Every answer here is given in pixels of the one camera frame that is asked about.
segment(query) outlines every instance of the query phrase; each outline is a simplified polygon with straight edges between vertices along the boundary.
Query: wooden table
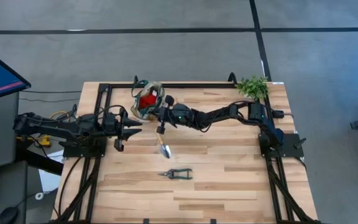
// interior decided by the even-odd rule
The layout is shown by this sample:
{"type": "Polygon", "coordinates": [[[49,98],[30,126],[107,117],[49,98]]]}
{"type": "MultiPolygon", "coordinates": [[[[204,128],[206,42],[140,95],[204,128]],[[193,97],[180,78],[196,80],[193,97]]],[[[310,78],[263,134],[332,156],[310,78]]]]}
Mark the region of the wooden table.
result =
{"type": "MultiPolygon", "coordinates": [[[[98,85],[98,82],[84,84],[77,115],[93,113],[98,85]]],[[[290,113],[284,84],[268,83],[268,88],[272,108],[290,113]]],[[[215,110],[244,99],[234,88],[166,88],[165,91],[175,102],[201,111],[215,110]]],[[[130,112],[133,102],[130,89],[113,89],[111,105],[125,106],[131,118],[134,117],[130,112]]],[[[241,112],[247,117],[246,108],[241,112]]],[[[276,119],[275,124],[286,133],[295,130],[291,116],[276,119]]],[[[201,133],[167,124],[162,138],[170,146],[171,159],[159,153],[157,126],[157,122],[141,126],[142,132],[124,142],[124,152],[117,152],[113,147],[114,138],[109,139],[106,155],[101,160],[92,223],[142,223],[144,218],[149,218],[150,223],[209,223],[210,219],[217,219],[218,223],[275,223],[257,126],[226,120],[214,123],[207,133],[201,133]],[[157,175],[181,168],[192,168],[193,180],[169,180],[157,175]]],[[[60,186],[75,160],[65,161],[60,186]]],[[[78,192],[83,161],[69,178],[62,208],[66,208],[78,192]]],[[[284,158],[283,163],[290,193],[306,214],[317,219],[305,168],[292,158],[284,158]]],[[[286,219],[280,191],[278,194],[282,216],[286,219]]],[[[87,202],[88,193],[83,200],[82,218],[87,202]]]]}

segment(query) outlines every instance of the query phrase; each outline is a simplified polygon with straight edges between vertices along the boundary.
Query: potted plant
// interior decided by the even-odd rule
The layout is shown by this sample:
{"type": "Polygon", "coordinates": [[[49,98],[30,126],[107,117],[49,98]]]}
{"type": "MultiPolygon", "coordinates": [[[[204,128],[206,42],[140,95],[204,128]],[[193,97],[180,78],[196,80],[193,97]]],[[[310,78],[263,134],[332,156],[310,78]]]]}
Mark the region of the potted plant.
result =
{"type": "Polygon", "coordinates": [[[267,96],[267,79],[264,77],[257,78],[255,75],[251,79],[244,78],[236,84],[236,88],[239,93],[244,95],[246,98],[252,98],[257,101],[260,98],[267,96]]]}

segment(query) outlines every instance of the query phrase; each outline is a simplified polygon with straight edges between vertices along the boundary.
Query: wooden tabletop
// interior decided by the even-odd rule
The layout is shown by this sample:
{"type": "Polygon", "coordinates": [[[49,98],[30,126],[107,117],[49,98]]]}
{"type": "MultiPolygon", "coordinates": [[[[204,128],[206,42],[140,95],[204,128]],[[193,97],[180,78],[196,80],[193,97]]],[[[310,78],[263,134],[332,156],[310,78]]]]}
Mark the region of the wooden tabletop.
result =
{"type": "MultiPolygon", "coordinates": [[[[98,82],[86,82],[77,115],[93,113],[98,82]]],[[[270,104],[274,109],[290,113],[285,86],[268,83],[270,104]]],[[[176,103],[190,108],[211,111],[243,100],[236,89],[228,88],[166,88],[176,103]]],[[[111,105],[122,105],[133,118],[134,103],[129,88],[112,91],[111,105]]],[[[247,109],[241,109],[247,117],[247,109]]],[[[295,130],[291,116],[275,119],[277,128],[285,133],[295,130]]],[[[170,146],[171,159],[159,153],[155,130],[158,123],[145,123],[142,132],[124,142],[124,152],[113,147],[109,139],[106,155],[101,160],[93,209],[93,223],[275,223],[272,196],[266,163],[260,155],[256,126],[245,126],[237,120],[214,123],[207,133],[167,124],[162,139],[170,146]],[[192,168],[193,180],[170,180],[157,175],[169,169],[192,168]]],[[[76,158],[65,161],[60,186],[76,158]]],[[[62,209],[78,192],[82,159],[73,169],[63,193],[62,209]]],[[[299,206],[317,219],[305,168],[295,159],[283,159],[288,188],[299,206]]],[[[60,190],[55,201],[58,206],[60,190]]],[[[286,219],[280,191],[282,216],[286,219]]],[[[81,217],[85,217],[88,193],[81,217]]]]}

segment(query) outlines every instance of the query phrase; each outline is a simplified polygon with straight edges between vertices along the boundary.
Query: green plant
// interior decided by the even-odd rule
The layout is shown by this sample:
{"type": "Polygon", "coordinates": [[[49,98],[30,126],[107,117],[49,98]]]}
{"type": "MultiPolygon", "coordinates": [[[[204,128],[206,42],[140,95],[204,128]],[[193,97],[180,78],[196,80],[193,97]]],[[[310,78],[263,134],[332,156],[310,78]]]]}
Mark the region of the green plant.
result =
{"type": "Polygon", "coordinates": [[[243,78],[240,83],[236,84],[236,88],[239,90],[239,93],[258,100],[259,98],[267,96],[266,82],[266,78],[256,78],[254,75],[251,79],[244,80],[243,78]]]}

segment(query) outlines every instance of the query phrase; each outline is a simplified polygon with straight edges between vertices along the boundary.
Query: floor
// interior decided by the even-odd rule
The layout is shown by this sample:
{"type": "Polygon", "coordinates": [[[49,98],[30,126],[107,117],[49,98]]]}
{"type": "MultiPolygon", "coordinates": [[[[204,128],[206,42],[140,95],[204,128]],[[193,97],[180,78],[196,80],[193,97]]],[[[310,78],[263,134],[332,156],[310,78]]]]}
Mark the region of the floor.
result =
{"type": "MultiPolygon", "coordinates": [[[[358,119],[358,0],[0,0],[0,59],[37,91],[81,90],[85,81],[134,75],[210,81],[234,72],[285,82],[295,125],[308,138],[306,165],[319,219],[358,223],[358,131],[349,125],[358,119]],[[151,33],[187,27],[241,30],[151,33]]],[[[53,101],[79,94],[21,97],[53,101]]],[[[77,102],[21,100],[19,110],[49,116],[77,102]]],[[[38,191],[38,172],[30,169],[29,194],[38,191]]],[[[54,196],[29,200],[27,222],[46,222],[54,196]]]]}

